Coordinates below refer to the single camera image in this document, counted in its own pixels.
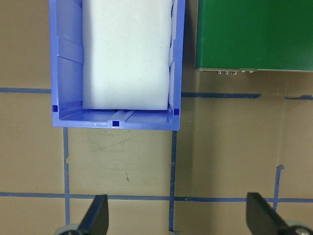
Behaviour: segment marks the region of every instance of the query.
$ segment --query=foam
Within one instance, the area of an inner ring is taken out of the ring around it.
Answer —
[[[83,108],[167,110],[172,0],[83,0]]]

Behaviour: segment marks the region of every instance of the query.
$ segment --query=cardboard surface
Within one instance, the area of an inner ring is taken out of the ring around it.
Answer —
[[[1,227],[7,234],[41,235],[65,225],[67,142],[62,128],[51,126],[48,94],[2,88],[50,87],[47,2],[5,0],[3,6],[0,25],[8,36],[0,39],[5,42],[0,44]],[[175,196],[243,199],[257,191],[273,198],[276,167],[283,164],[279,198],[309,202],[278,203],[277,211],[313,227],[313,101],[285,99],[313,95],[313,74],[194,71],[198,1],[187,0],[186,7],[182,91],[261,96],[182,99]],[[36,66],[27,72],[31,63]],[[69,128],[70,193],[165,196],[160,201],[110,200],[110,233],[167,234],[171,141],[171,132]],[[70,221],[79,222],[90,202],[71,199]],[[249,234],[244,211],[243,202],[176,201],[174,229],[183,235]]]

